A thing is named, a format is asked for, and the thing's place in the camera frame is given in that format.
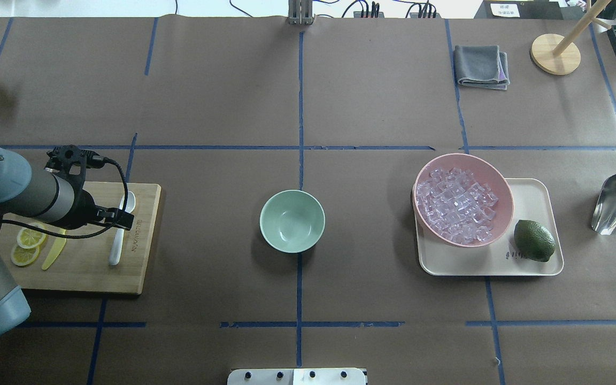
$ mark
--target knife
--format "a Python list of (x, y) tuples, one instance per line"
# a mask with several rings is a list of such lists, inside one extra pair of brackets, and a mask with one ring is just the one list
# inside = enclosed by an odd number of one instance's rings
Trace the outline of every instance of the knife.
[[(59, 234), (66, 234), (66, 229), (59, 229)], [(61, 254), (63, 246), (65, 245), (66, 238), (54, 239), (53, 244), (51, 245), (51, 250), (49, 250), (49, 254), (47, 254), (47, 258), (42, 264), (42, 270), (47, 270), (47, 268), (49, 268), (49, 266), (56, 261), (56, 258), (58, 258), (58, 255)]]

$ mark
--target green bowl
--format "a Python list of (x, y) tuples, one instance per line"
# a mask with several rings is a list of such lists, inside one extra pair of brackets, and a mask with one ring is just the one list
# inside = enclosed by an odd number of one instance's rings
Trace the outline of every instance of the green bowl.
[(267, 200), (260, 222), (270, 246), (285, 253), (300, 253), (313, 247), (325, 231), (325, 211), (309, 193), (286, 190)]

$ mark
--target folded towel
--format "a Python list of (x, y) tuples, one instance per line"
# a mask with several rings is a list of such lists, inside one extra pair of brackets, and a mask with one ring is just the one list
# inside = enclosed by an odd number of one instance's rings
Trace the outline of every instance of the folded towel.
[(498, 46), (455, 46), (455, 78), (458, 84), (469, 87), (506, 90), (510, 84), (508, 56)]

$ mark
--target robotic arm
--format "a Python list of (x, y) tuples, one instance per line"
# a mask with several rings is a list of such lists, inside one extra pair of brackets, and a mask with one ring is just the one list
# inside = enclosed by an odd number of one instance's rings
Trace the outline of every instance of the robotic arm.
[[(103, 227), (85, 236), (54, 234), (33, 227), (37, 231), (64, 238), (89, 238), (110, 227), (132, 228), (132, 214), (115, 207), (98, 206), (92, 196), (82, 189), (86, 169), (113, 164), (120, 172), (125, 189), (125, 208), (127, 183), (118, 163), (73, 145), (56, 147), (47, 155), (49, 161), (42, 170), (32, 168), (21, 155), (0, 148), (0, 224), (25, 225), (2, 218), (4, 214), (13, 213), (63, 229), (78, 229), (87, 224)], [(0, 334), (23, 322), (29, 314), (30, 307), (20, 286), (0, 257)]]

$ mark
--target wooden cutting board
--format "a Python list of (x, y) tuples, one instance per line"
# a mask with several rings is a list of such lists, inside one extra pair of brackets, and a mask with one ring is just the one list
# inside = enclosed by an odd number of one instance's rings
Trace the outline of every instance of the wooden cutting board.
[[(141, 294), (149, 262), (161, 186), (151, 183), (127, 185), (136, 198), (136, 207), (132, 212), (135, 219), (132, 229), (125, 230), (122, 255), (117, 266), (108, 265), (108, 254), (117, 229), (110, 229), (92, 238), (68, 239), (54, 264), (44, 271), (42, 263), (56, 239), (49, 236), (34, 263), (24, 267), (16, 266), (11, 262), (10, 255), (17, 244), (16, 237), (22, 227), (4, 224), (0, 232), (0, 256), (16, 282), (23, 288), (31, 289)], [(122, 203), (119, 204), (124, 193), (122, 183), (86, 182), (84, 190), (92, 195), (96, 205), (122, 207)], [(5, 218), (27, 224), (34, 222), (34, 219), (12, 214), (8, 214)], [(51, 231), (58, 231), (57, 227), (51, 225), (46, 227)], [(100, 229), (95, 225), (87, 225), (69, 230), (67, 234), (91, 234)]]

